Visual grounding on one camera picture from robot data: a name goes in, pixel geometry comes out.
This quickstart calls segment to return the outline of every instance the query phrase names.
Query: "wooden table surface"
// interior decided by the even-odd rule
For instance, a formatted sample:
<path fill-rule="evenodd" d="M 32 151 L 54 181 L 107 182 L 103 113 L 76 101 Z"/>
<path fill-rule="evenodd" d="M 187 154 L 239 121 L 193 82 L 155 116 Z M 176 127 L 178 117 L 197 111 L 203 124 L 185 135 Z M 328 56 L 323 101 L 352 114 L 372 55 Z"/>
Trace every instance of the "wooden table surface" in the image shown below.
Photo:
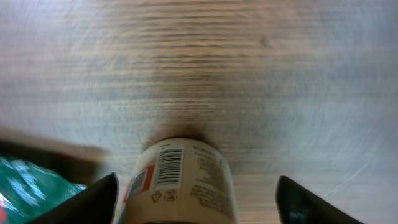
<path fill-rule="evenodd" d="M 2 139 L 100 162 L 122 193 L 147 146 L 205 140 L 243 224 L 280 223 L 280 175 L 396 223 L 397 72 L 395 0 L 0 2 Z"/>

